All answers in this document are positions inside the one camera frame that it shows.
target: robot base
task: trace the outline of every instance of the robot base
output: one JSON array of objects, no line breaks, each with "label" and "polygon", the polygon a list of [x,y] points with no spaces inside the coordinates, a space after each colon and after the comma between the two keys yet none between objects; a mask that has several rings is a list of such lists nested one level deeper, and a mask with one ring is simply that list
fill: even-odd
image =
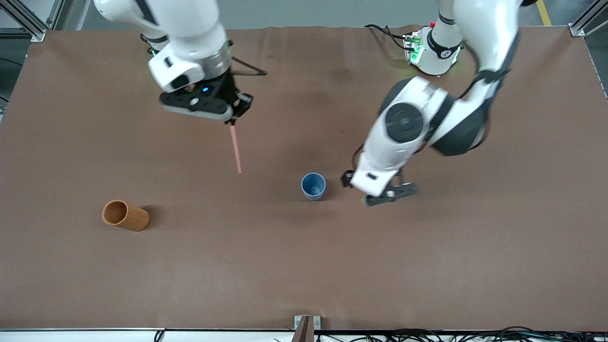
[{"label": "robot base", "polygon": [[431,27],[426,26],[422,30],[414,32],[411,39],[406,40],[406,47],[414,49],[414,51],[406,51],[406,60],[423,73],[438,76],[445,74],[456,63],[460,48],[450,58],[439,58],[437,53],[430,48],[427,40],[430,30]]}]

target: floor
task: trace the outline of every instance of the floor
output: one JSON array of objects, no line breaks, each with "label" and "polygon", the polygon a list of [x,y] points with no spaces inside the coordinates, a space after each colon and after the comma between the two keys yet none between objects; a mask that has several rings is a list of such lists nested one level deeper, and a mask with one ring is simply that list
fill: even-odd
[{"label": "floor", "polygon": [[[522,8],[520,25],[541,26],[543,24],[567,25],[576,19],[592,0],[544,0],[546,16],[542,6]],[[437,18],[437,5],[433,0],[218,0],[221,20],[227,29],[258,29],[276,26],[328,26],[360,27],[375,23],[391,27],[406,24],[427,24]],[[130,29],[104,19],[91,0],[75,0],[67,9],[62,29],[67,30],[111,30]],[[1,20],[0,27],[11,27],[13,23]],[[604,11],[593,25],[608,19]],[[587,45],[598,77],[608,84],[608,26],[586,38]],[[23,63],[29,39],[6,39],[0,35],[0,58]],[[21,67],[19,64],[0,60],[0,120],[3,98],[10,99]]]}]

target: white robot link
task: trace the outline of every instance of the white robot link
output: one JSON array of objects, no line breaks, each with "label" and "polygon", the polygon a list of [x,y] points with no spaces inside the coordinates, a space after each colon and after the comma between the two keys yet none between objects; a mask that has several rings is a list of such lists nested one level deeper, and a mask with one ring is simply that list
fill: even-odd
[{"label": "white robot link", "polygon": [[[342,175],[343,186],[354,186],[367,194],[364,197],[367,206],[417,193],[415,184],[403,182],[401,169],[425,145],[443,155],[455,156],[485,140],[490,107],[517,49],[519,7],[536,2],[436,1],[440,19],[435,27],[425,27],[414,34],[421,37],[417,44],[422,45],[423,52],[410,51],[410,58],[416,63],[411,62],[427,74],[445,72],[464,38],[477,57],[478,73],[457,99],[418,76],[398,82],[389,91],[362,146],[355,170]],[[395,177],[400,181],[394,186]]]},{"label": "white robot link", "polygon": [[[424,145],[448,156],[479,146],[488,134],[488,113],[509,71],[518,37],[518,9],[537,0],[436,0],[439,20],[407,39],[406,58],[430,75],[454,64],[462,40],[478,62],[467,92],[455,99],[422,77],[398,82],[379,110],[355,170],[342,185],[356,187],[373,206],[417,193],[401,169]],[[94,0],[108,20],[128,24],[158,51],[148,66],[164,90],[168,111],[234,123],[253,97],[235,86],[226,31],[215,0]],[[392,185],[392,179],[401,181]]]},{"label": "white robot link", "polygon": [[94,0],[107,20],[139,29],[167,111],[234,124],[253,96],[238,90],[215,0]]}]

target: metal bracket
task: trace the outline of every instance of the metal bracket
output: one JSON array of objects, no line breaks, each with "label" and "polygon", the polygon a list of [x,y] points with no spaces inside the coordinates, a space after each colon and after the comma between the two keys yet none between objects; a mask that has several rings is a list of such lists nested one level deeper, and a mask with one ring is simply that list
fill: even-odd
[{"label": "metal bracket", "polygon": [[0,8],[32,35],[32,41],[44,40],[44,31],[49,29],[45,22],[36,16],[21,0],[0,0]]},{"label": "metal bracket", "polygon": [[307,315],[295,316],[294,322],[296,323],[297,329],[294,332],[294,336],[291,338],[291,342],[314,342],[314,331],[317,330],[315,322],[319,323],[320,328],[321,317]]},{"label": "metal bracket", "polygon": [[41,36],[32,36],[32,39],[30,40],[32,43],[42,43],[44,41],[44,37],[46,37],[46,30],[42,30],[42,35]]},{"label": "metal bracket", "polygon": [[[302,321],[302,317],[304,317],[304,316],[306,316],[306,315],[294,316],[294,329],[298,329],[298,325],[300,325],[300,322]],[[321,330],[321,316],[309,316],[309,317],[313,319],[314,330]]]},{"label": "metal bracket", "polygon": [[572,23],[568,24],[568,30],[570,30],[570,35],[573,37],[584,37],[585,30],[575,31],[574,27],[572,27]]}]

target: cable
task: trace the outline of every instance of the cable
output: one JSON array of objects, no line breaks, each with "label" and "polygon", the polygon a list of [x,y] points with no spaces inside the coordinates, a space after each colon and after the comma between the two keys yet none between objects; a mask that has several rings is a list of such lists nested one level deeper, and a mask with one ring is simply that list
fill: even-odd
[{"label": "cable", "polygon": [[359,154],[359,152],[361,152],[362,149],[363,149],[363,144],[361,144],[361,146],[359,146],[359,148],[357,148],[357,150],[353,153],[353,157],[350,159],[350,164],[353,166],[353,170],[357,169],[356,159],[357,159],[357,155]]},{"label": "cable", "polygon": [[[423,144],[418,151],[416,151],[416,153],[422,151],[424,149],[424,147],[426,146],[426,143]],[[429,338],[429,335],[433,335],[435,337],[437,337],[438,342],[443,342],[443,340],[441,339],[441,337],[439,335],[437,335],[434,331],[432,330],[426,330],[426,329],[410,329],[410,331],[414,331],[414,332],[418,332],[421,336],[424,336],[427,338],[427,340],[434,342],[431,338]]]},{"label": "cable", "polygon": [[[434,341],[429,335],[437,337],[438,341]],[[418,342],[443,342],[435,332],[425,329],[398,329],[393,332],[393,336],[399,337],[400,342],[408,338]]]},{"label": "cable", "polygon": [[468,93],[471,91],[471,88],[473,88],[473,85],[474,85],[476,82],[477,82],[477,81],[473,81],[473,82],[471,82],[471,83],[469,84],[469,86],[468,86],[468,87],[466,87],[465,91],[463,91],[463,92],[462,92],[462,94],[460,94],[460,96],[458,96],[456,99],[457,99],[457,100],[460,100],[460,99],[462,99],[464,96],[466,96],[466,95],[467,95],[467,94],[468,94]]},{"label": "cable", "polygon": [[232,60],[235,61],[235,62],[237,62],[237,63],[240,63],[240,64],[242,64],[242,65],[244,65],[244,66],[248,67],[249,69],[254,70],[256,72],[255,74],[250,74],[250,73],[242,72],[242,71],[233,71],[232,72],[233,75],[240,75],[240,76],[266,76],[266,75],[268,75],[268,73],[266,71],[264,71],[264,70],[262,70],[262,69],[260,69],[260,68],[258,68],[256,66],[253,66],[253,65],[251,65],[251,64],[249,64],[249,63],[247,63],[245,61],[242,61],[242,60],[238,59],[237,57],[233,56]]},{"label": "cable", "polygon": [[401,46],[401,44],[399,44],[399,42],[397,41],[396,38],[403,39],[403,36],[399,36],[399,35],[393,34],[390,31],[388,25],[384,26],[384,30],[382,28],[380,28],[378,25],[374,25],[374,24],[368,24],[368,25],[365,25],[364,27],[367,27],[369,29],[371,29],[371,28],[378,29],[380,32],[382,32],[385,35],[389,36],[390,39],[392,39],[395,42],[395,45],[399,46],[401,49],[404,49],[405,51],[415,51],[411,47]]},{"label": "cable", "polygon": [[9,62],[9,63],[13,63],[13,64],[16,64],[16,65],[23,66],[23,64],[21,64],[21,63],[18,63],[18,62],[15,62],[15,61],[11,61],[11,60],[8,60],[8,59],[6,59],[6,58],[2,58],[2,57],[0,57],[0,60],[7,61],[7,62]]},{"label": "cable", "polygon": [[527,327],[513,326],[507,327],[498,331],[489,332],[474,332],[469,335],[463,335],[460,337],[450,337],[450,342],[467,342],[474,338],[493,338],[492,342],[532,342],[530,338],[555,341],[555,342],[583,342],[586,341],[583,333],[573,332],[539,332],[534,331]]},{"label": "cable", "polygon": [[154,334],[154,342],[161,342],[163,336],[165,336],[165,331],[158,330],[156,334]]},{"label": "cable", "polygon": [[344,341],[344,340],[342,340],[342,339],[340,339],[340,338],[338,338],[338,337],[334,337],[334,336],[331,336],[331,335],[324,335],[324,336],[327,336],[327,337],[329,337],[329,338],[332,338],[332,339],[334,339],[334,340],[336,340],[336,341],[338,341],[338,342],[346,342],[346,341]]},{"label": "cable", "polygon": [[378,29],[380,32],[384,33],[385,35],[390,35],[393,36],[394,38],[399,38],[399,39],[403,39],[403,36],[399,36],[399,35],[395,35],[390,33],[389,30],[384,30],[382,27],[378,26],[378,25],[374,25],[374,24],[367,24],[364,27],[368,28],[368,29]]}]

